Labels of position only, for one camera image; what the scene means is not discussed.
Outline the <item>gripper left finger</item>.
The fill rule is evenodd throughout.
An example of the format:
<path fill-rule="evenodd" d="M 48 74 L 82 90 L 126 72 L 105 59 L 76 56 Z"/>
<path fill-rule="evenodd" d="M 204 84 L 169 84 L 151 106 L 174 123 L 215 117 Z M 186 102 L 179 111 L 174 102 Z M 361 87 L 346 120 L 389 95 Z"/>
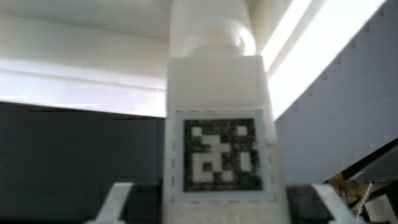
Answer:
<path fill-rule="evenodd" d="M 85 222 L 85 224 L 126 224 L 121 220 L 121 213 L 131 187 L 131 182 L 115 183 L 112 185 L 98 216 Z"/>

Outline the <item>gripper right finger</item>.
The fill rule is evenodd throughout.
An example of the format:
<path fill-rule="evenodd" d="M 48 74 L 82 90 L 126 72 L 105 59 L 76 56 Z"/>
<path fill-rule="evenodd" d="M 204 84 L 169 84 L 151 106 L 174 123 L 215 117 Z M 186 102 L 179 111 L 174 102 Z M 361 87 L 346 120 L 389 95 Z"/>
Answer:
<path fill-rule="evenodd" d="M 313 184 L 313 188 L 332 215 L 329 224 L 364 224 L 364 221 L 348 210 L 332 186 L 329 184 Z"/>

